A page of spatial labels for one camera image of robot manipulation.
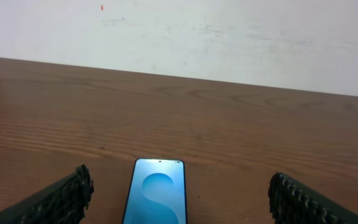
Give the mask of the blue Galaxy smartphone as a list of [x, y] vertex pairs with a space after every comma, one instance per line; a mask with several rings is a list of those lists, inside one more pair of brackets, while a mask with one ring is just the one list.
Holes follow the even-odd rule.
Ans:
[[187, 224], [185, 163], [138, 158], [122, 224]]

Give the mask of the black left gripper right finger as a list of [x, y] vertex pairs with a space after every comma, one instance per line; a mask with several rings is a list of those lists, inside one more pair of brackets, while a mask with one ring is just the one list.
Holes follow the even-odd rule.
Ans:
[[358, 214], [281, 172], [270, 179], [268, 197], [276, 224], [358, 224]]

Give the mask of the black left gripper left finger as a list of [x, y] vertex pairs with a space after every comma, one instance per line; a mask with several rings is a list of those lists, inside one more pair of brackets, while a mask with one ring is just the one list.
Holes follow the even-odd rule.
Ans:
[[74, 173], [0, 211], [0, 224], [79, 224], [93, 192], [89, 169], [77, 166]]

